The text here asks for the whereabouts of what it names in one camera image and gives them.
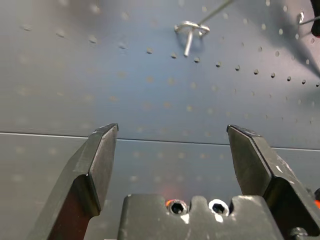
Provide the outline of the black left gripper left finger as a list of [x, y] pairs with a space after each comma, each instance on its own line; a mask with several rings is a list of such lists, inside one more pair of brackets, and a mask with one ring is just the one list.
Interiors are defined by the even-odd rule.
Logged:
[[28, 240], [82, 240], [91, 218], [104, 208], [119, 126], [92, 132], [59, 175]]

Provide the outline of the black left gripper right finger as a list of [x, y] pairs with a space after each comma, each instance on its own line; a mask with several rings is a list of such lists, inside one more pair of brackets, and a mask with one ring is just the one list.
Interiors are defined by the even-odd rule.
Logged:
[[226, 131], [242, 194], [264, 198], [284, 237], [318, 237], [320, 209], [290, 166], [256, 132], [237, 125]]

